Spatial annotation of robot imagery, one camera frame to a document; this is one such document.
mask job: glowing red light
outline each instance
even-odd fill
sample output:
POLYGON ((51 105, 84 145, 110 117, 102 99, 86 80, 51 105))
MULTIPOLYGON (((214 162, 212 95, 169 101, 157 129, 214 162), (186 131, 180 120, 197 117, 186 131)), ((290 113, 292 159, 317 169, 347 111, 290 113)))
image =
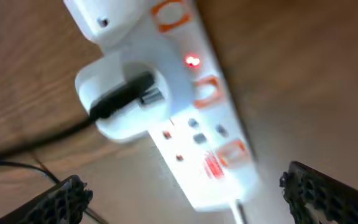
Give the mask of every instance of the glowing red light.
POLYGON ((201 63, 201 60, 198 57, 194 56, 187 56, 185 61, 186 64, 190 67, 197 67, 201 63))

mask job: wooden floor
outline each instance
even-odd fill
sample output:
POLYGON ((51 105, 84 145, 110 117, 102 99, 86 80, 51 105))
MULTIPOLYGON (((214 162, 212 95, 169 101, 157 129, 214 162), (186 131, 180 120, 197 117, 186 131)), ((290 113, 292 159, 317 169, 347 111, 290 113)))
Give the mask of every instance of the wooden floor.
MULTIPOLYGON (((278 188, 292 160, 358 189, 358 1, 198 6, 258 160, 250 223, 293 223, 278 188)), ((74 78, 100 56, 61 0, 0 1, 0 147, 84 118, 74 78)), ((117 145, 90 129, 36 153, 59 178, 87 182, 111 223, 234 223, 193 211, 150 138, 117 145)), ((0 169, 0 217, 51 186, 0 169)))

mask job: red indicator light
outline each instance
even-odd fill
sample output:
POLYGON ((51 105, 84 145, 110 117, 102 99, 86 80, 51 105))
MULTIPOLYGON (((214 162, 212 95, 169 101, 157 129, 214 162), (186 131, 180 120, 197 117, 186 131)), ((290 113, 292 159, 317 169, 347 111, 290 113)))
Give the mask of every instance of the red indicator light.
POLYGON ((191 68, 196 68, 200 65, 201 60, 198 57, 195 56, 187 56, 185 58, 186 64, 191 68))

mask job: white power adapter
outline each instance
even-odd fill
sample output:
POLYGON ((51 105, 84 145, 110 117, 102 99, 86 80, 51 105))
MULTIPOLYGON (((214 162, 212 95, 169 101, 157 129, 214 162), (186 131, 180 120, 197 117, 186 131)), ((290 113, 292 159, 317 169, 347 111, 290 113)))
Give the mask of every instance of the white power adapter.
POLYGON ((232 208, 236 221, 243 222, 238 205, 255 195, 259 178, 194 4, 187 0, 65 0, 65 4, 85 37, 105 53, 76 78, 87 110, 102 94, 144 71, 155 75, 154 88, 164 98, 149 108, 124 108, 98 121, 99 130, 115 141, 129 141, 148 131, 195 210, 232 208))

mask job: brown wooden surface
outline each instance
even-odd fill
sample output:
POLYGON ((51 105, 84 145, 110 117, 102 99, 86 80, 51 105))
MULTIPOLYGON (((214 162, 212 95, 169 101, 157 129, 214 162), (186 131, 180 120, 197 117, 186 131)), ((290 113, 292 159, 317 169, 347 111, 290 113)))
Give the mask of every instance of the brown wooden surface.
MULTIPOLYGON (((358 1, 198 5, 258 159, 250 223, 292 222, 277 186, 291 160, 358 189, 358 1)), ((0 1, 0 146, 85 117, 74 78, 100 56, 60 0, 0 1)), ((193 211, 150 138, 119 146, 90 129, 37 155, 59 178, 88 182, 111 223, 233 223, 193 211)), ((0 169, 0 217, 50 186, 0 169)))

